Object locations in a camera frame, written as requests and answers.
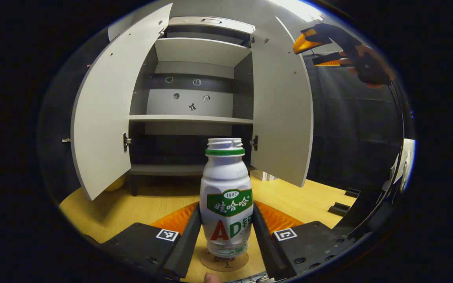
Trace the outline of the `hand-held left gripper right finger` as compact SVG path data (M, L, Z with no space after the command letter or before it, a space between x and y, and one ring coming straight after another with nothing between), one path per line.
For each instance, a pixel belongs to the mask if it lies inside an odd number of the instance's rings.
M267 276L277 281L314 272L356 242L321 222L303 223L261 201L253 204L253 228Z

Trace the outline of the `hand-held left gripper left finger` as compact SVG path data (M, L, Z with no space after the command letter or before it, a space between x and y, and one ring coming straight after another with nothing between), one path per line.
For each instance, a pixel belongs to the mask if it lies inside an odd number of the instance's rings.
M201 225L195 202L151 224L135 222L103 243L87 234L85 238L134 270L180 281L187 275Z

